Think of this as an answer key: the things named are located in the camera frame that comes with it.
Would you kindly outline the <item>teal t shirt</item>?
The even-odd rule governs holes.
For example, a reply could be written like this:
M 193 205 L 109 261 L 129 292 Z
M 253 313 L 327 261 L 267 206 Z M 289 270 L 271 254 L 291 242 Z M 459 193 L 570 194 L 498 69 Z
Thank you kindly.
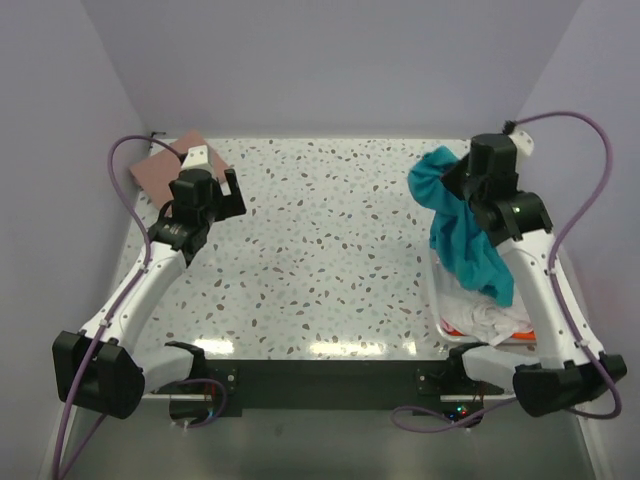
M 420 206 L 434 212 L 429 246 L 444 268 L 464 289 L 488 296 L 500 307 L 510 307 L 515 291 L 512 274 L 478 227 L 467 203 L 441 181 L 457 162 L 445 146 L 424 154 L 408 173 L 409 192 Z

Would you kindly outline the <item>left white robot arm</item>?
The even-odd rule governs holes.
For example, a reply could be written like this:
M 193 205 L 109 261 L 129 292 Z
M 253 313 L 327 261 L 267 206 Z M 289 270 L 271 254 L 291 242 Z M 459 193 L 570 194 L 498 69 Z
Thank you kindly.
M 149 392 L 172 383 L 185 392 L 205 385 L 201 348 L 169 341 L 145 353 L 137 343 L 169 287 L 206 245 L 211 226 L 245 214 L 235 171 L 224 175 L 228 194 L 207 170 L 181 171 L 169 184 L 171 214 L 149 228 L 148 241 L 122 283 L 79 331 L 57 336 L 52 353 L 61 401 L 125 419 Z

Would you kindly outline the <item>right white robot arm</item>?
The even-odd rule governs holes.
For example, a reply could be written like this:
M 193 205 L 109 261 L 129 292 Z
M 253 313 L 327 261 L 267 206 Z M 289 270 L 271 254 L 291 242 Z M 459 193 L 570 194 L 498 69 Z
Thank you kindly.
M 468 204 L 513 276 L 537 354 L 481 343 L 460 347 L 445 379 L 459 393 L 480 381 L 511 390 L 530 416 L 540 417 L 615 392 L 627 366 L 622 356 L 605 351 L 584 317 L 557 258 L 559 246 L 542 199 L 518 187 L 517 164 L 532 150 L 525 134 L 476 135 L 469 152 L 441 181 Z

